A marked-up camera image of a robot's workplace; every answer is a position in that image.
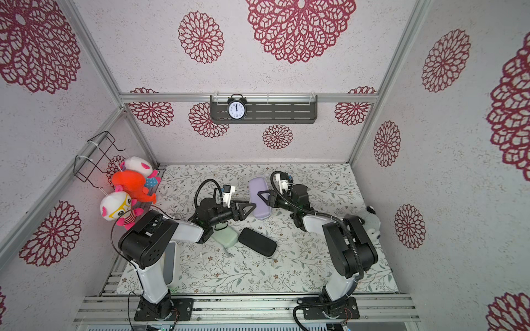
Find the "mint green zippered umbrella case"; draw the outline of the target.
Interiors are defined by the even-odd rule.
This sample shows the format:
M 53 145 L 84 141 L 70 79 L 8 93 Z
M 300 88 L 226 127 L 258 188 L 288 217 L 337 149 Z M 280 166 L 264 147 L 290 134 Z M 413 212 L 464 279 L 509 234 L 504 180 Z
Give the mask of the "mint green zippered umbrella case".
M 231 248 L 238 242 L 239 234 L 231 227 L 226 226 L 223 229 L 215 229 L 212 238 L 221 244 L 224 248 Z

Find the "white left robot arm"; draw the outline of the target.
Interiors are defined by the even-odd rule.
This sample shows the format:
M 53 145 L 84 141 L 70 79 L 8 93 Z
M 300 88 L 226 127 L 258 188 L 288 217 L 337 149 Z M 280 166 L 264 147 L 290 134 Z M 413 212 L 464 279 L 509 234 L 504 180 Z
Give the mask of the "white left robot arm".
M 178 241 L 203 244 L 212 236 L 216 225 L 230 220 L 243 221 L 255 209 L 256 205 L 248 201 L 232 201 L 224 206 L 213 198 L 205 198 L 189 222 L 156 210 L 147 212 L 118 242 L 121 253 L 135 267 L 143 290 L 142 299 L 157 306 L 170 295 L 160 266 L 168 244 Z

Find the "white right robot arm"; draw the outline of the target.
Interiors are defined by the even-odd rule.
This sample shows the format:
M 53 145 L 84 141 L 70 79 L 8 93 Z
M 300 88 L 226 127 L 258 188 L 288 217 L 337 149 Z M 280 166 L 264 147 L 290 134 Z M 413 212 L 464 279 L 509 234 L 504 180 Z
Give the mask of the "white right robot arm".
M 273 189 L 256 195 L 269 207 L 291 211 L 300 230 L 324 237 L 335 270 L 323 288 L 321 302 L 351 295 L 364 274 L 378 262 L 375 244 L 380 239 L 380 221 L 370 206 L 357 215 L 340 219 L 311 207 L 308 188 L 302 184 L 295 184 L 284 194 Z

